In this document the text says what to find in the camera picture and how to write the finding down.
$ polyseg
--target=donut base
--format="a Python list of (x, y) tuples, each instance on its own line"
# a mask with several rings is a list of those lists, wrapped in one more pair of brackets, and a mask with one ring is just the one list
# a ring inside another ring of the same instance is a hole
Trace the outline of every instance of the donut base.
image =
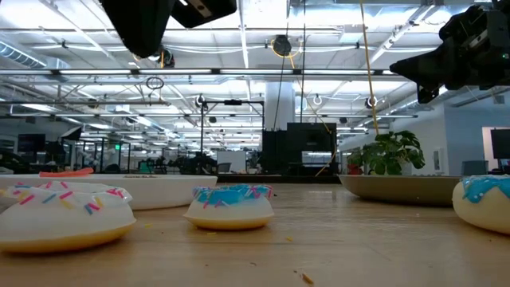
[(129, 232), (135, 223), (130, 225), (95, 232), (92, 234), (80, 234), (63, 238), (32, 240), (22, 242), (0, 242), (0, 250), (8, 253), (21, 254), (45, 254), (81, 250), (104, 243), (112, 242)]
[(273, 218), (273, 215), (263, 218), (214, 220), (205, 218), (192, 218), (184, 215), (189, 222), (197, 227), (209, 230), (248, 230), (263, 227)]

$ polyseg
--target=table surface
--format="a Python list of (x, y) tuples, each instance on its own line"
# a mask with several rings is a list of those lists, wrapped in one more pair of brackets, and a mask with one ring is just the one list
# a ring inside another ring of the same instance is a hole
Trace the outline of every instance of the table surface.
[(366, 202), (336, 185), (273, 185), (275, 218), (199, 230), (185, 207), (136, 211), (124, 239), (52, 256), (0, 255), (3, 286), (509, 286), (510, 237), (451, 208)]

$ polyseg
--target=white plate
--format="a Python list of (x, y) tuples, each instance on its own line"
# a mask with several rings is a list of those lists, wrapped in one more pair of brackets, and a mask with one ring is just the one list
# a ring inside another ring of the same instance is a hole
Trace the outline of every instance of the white plate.
[(18, 182), (30, 186), (36, 186), (53, 180), (74, 183), (103, 183), (113, 187), (124, 188), (133, 197), (133, 200), (129, 203), (131, 208), (133, 210), (146, 210), (188, 205), (193, 201), (194, 187), (214, 187), (218, 179), (216, 176), (201, 175), (153, 175), (155, 178), (131, 178), (125, 176), (89, 175), (72, 178), (40, 178), (39, 175), (0, 175), (0, 189), (6, 189)]

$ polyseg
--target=shallow tray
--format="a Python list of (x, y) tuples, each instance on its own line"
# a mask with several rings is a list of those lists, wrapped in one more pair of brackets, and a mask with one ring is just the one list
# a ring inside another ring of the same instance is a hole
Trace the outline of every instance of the shallow tray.
[(152, 175), (150, 178), (135, 176), (142, 175), (89, 175), (71, 178), (40, 178), (39, 175), (0, 175), (0, 189), (6, 189), (18, 182), (30, 186), (53, 180), (74, 183), (103, 183), (124, 188), (133, 197), (133, 200), (129, 203), (131, 208), (133, 210), (146, 210), (188, 205), (193, 201), (194, 187), (214, 187), (218, 179), (216, 176), (200, 175)]
[(363, 199), (425, 206), (452, 206), (461, 177), (340, 175), (343, 186)]

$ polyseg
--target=crumb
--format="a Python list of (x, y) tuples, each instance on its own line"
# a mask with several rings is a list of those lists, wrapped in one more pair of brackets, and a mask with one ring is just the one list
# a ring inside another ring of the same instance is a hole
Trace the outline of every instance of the crumb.
[(302, 273), (301, 278), (308, 284), (313, 285), (313, 280), (306, 273)]

